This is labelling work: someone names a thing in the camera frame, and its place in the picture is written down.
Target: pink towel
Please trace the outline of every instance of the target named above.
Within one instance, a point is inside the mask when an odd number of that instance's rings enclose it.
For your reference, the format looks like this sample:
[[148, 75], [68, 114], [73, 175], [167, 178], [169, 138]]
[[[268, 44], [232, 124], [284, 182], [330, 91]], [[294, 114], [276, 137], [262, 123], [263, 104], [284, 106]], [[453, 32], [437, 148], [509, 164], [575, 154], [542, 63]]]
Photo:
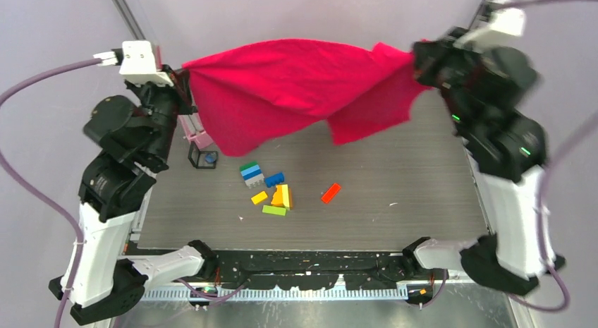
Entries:
[[335, 145], [408, 121], [427, 87], [413, 55], [385, 44], [372, 51], [316, 40], [249, 44], [187, 62], [200, 120], [223, 154], [327, 120]]

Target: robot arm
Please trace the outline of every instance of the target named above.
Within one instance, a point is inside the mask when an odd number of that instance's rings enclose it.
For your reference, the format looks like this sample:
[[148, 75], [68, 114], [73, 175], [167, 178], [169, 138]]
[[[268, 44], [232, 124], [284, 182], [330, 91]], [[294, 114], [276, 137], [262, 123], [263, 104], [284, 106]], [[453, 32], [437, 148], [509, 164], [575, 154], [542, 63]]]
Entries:
[[479, 29], [454, 28], [440, 40], [414, 44], [416, 80], [439, 89], [456, 136], [476, 161], [494, 233], [463, 242], [421, 238], [403, 251], [419, 267], [461, 270], [478, 284], [517, 295], [538, 285], [546, 263], [564, 265], [550, 244], [548, 212], [542, 211], [540, 229], [536, 221], [535, 193], [547, 161], [544, 129], [515, 110], [539, 75], [526, 55], [502, 47], [522, 35], [524, 24], [525, 14], [509, 8], [491, 12]]
[[[215, 254], [201, 241], [142, 262], [119, 259], [135, 213], [156, 182], [153, 176], [168, 169], [178, 115], [195, 109], [184, 78], [160, 63], [149, 42], [124, 42], [122, 49], [95, 57], [102, 59], [100, 66], [121, 66], [140, 106], [124, 96], [107, 97], [83, 128], [102, 151], [85, 169], [78, 194], [85, 242], [69, 300], [80, 325], [122, 315], [145, 290], [181, 277], [208, 277], [216, 267]], [[65, 275], [50, 281], [57, 298], [74, 260], [75, 249]]]

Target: building block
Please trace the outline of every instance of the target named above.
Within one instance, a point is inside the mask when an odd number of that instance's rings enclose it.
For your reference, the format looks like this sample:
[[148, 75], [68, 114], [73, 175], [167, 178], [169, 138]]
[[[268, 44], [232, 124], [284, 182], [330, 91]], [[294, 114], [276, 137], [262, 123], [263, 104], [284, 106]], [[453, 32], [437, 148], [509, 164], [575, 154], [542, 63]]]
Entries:
[[242, 165], [241, 167], [239, 167], [239, 171], [244, 171], [244, 170], [246, 170], [247, 168], [250, 168], [250, 167], [253, 167], [253, 166], [257, 166], [257, 162], [255, 162], [255, 161], [252, 161], [252, 162], [250, 162], [250, 163], [248, 163], [248, 164], [244, 164], [244, 165]]
[[251, 198], [251, 202], [253, 202], [254, 205], [257, 205], [258, 203], [263, 202], [267, 198], [268, 195], [266, 194], [266, 192], [260, 192], [256, 195], [253, 195], [253, 198]]
[[283, 201], [282, 201], [282, 186], [281, 185], [276, 186], [276, 192], [274, 192], [274, 195], [272, 196], [271, 204], [276, 207], [284, 206]]
[[260, 166], [256, 164], [255, 166], [251, 166], [247, 169], [243, 169], [241, 171], [241, 176], [245, 177], [245, 175], [248, 175], [250, 173], [253, 173], [254, 171], [259, 171], [259, 170], [260, 170]]
[[284, 182], [284, 175], [282, 172], [274, 174], [266, 178], [266, 187], [270, 188]]
[[264, 205], [262, 208], [262, 213], [280, 215], [281, 217], [284, 217], [286, 216], [286, 208]]
[[249, 188], [254, 188], [255, 186], [260, 185], [262, 182], [264, 182], [264, 174], [260, 174], [245, 180], [245, 185], [247, 185]]
[[332, 201], [334, 196], [341, 190], [341, 185], [338, 183], [332, 183], [332, 186], [322, 195], [322, 202], [328, 203]]
[[243, 180], [249, 180], [250, 178], [254, 177], [254, 176], [258, 176], [260, 174], [262, 174], [262, 171], [260, 170], [260, 168], [258, 166], [256, 166], [257, 169], [252, 171], [251, 173], [248, 173], [246, 175], [243, 175]]
[[291, 189], [288, 185], [282, 185], [282, 204], [286, 210], [293, 209], [293, 197], [291, 195]]

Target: gray table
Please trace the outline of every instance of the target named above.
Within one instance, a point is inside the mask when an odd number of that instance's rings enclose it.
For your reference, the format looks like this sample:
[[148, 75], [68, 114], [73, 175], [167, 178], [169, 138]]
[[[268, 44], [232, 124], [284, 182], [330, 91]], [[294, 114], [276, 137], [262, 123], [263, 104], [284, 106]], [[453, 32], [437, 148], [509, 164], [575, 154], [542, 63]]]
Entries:
[[[463, 146], [437, 93], [420, 96], [412, 119], [340, 147], [317, 123], [246, 157], [221, 156], [213, 171], [191, 167], [178, 129], [139, 245], [178, 248], [201, 239], [213, 249], [398, 250], [421, 236], [483, 234]], [[251, 203], [265, 187], [247, 188], [238, 168], [253, 160], [266, 175], [284, 172], [295, 205], [286, 217]], [[325, 205], [321, 194], [334, 182], [342, 190]]]

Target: green block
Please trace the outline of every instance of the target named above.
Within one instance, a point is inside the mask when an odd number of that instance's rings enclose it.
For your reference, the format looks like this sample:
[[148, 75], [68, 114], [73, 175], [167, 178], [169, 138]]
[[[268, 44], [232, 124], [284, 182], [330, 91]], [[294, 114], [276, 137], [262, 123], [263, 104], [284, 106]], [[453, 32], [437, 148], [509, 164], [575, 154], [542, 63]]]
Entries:
[[250, 163], [248, 163], [248, 164], [244, 164], [244, 165], [242, 165], [242, 166], [239, 168], [239, 171], [244, 171], [244, 170], [246, 170], [247, 168], [250, 168], [250, 167], [253, 167], [253, 166], [256, 166], [256, 165], [257, 165], [257, 162], [256, 162], [256, 161], [250, 162]]
[[286, 216], [286, 208], [264, 205], [262, 208], [262, 213], [280, 215], [281, 217], [284, 217]]

